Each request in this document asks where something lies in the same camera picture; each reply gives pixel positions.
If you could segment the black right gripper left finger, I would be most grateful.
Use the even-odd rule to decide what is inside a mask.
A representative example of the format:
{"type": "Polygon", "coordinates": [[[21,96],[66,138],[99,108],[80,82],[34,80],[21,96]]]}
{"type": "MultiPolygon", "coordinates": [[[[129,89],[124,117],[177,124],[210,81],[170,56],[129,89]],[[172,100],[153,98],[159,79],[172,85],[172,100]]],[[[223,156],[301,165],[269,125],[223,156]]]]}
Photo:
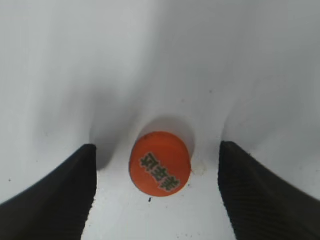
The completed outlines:
{"type": "Polygon", "coordinates": [[[2,240],[79,240],[97,191],[96,151],[85,144],[42,180],[0,205],[2,240]]]}

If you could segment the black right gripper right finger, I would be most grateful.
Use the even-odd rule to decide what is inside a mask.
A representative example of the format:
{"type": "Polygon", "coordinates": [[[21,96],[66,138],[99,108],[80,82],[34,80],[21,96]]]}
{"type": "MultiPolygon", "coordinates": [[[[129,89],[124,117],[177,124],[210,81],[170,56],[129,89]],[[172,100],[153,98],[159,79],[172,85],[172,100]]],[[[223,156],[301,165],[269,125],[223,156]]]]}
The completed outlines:
{"type": "Polygon", "coordinates": [[[232,141],[220,144],[218,187],[238,240],[318,240],[320,202],[232,141]]]}

